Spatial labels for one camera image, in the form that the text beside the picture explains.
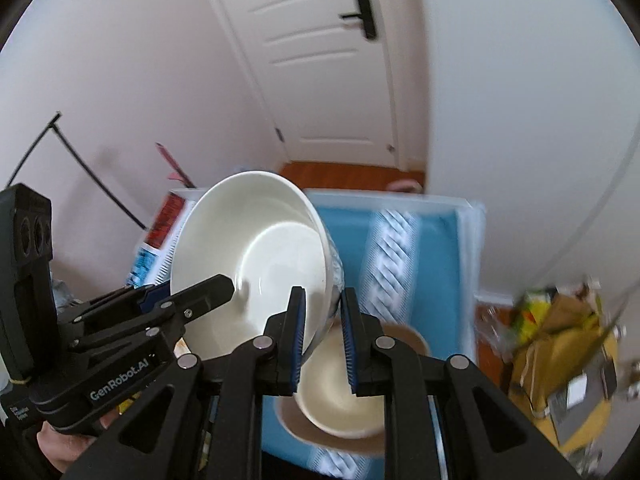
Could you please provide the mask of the person's left hand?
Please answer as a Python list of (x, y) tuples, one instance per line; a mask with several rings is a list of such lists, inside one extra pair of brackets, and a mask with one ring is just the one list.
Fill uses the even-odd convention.
[(43, 456), (61, 474), (84, 454), (96, 437), (84, 434), (60, 434), (48, 422), (44, 422), (37, 434), (37, 442)]

